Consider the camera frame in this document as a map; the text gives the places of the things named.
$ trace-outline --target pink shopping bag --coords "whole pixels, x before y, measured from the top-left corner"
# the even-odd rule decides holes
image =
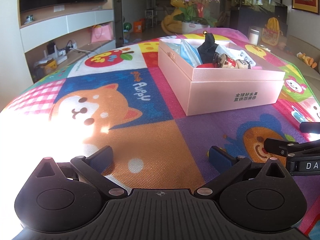
[[[95,25],[91,31],[91,42],[112,41],[113,30],[112,23],[105,25]]]

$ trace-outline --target cartoon apple print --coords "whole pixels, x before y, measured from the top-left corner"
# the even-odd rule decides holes
[[[87,59],[84,64],[88,67],[109,67],[123,60],[132,60],[132,55],[130,54],[133,53],[133,51],[124,52],[126,50],[130,50],[130,48],[108,51]]]

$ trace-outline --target orchid plant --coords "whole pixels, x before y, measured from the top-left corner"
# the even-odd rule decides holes
[[[214,23],[217,22],[217,20],[210,16],[209,9],[209,4],[212,1],[219,2],[219,0],[183,0],[185,7],[179,8],[182,13],[175,15],[173,19],[214,27]]]

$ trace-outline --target play mat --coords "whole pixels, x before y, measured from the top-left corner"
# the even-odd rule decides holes
[[[21,230],[14,199],[46,156],[68,162],[110,145],[114,163],[103,175],[129,192],[132,188],[193,191],[219,174],[208,161],[207,151],[213,145],[232,156],[265,162],[271,157],[263,148],[268,137],[300,143],[319,139],[299,132],[302,121],[320,122],[320,106],[299,70],[259,47],[224,35],[215,34],[215,39],[231,40],[286,72],[277,103],[185,116],[158,67],[159,39],[83,58],[14,99],[0,114],[1,152],[7,163],[10,158],[14,162],[14,167],[2,168],[10,173],[4,183],[12,189],[6,196],[6,223],[11,228],[18,225],[11,236]],[[320,176],[294,179],[308,203],[299,228],[312,240],[320,239]]]

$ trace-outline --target crosshair mark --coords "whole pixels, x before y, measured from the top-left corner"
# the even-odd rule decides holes
[[[159,192],[157,192],[156,194],[157,194],[158,196],[160,196],[160,197],[162,197],[162,196],[165,195],[165,193],[164,193],[163,191],[159,191]]]

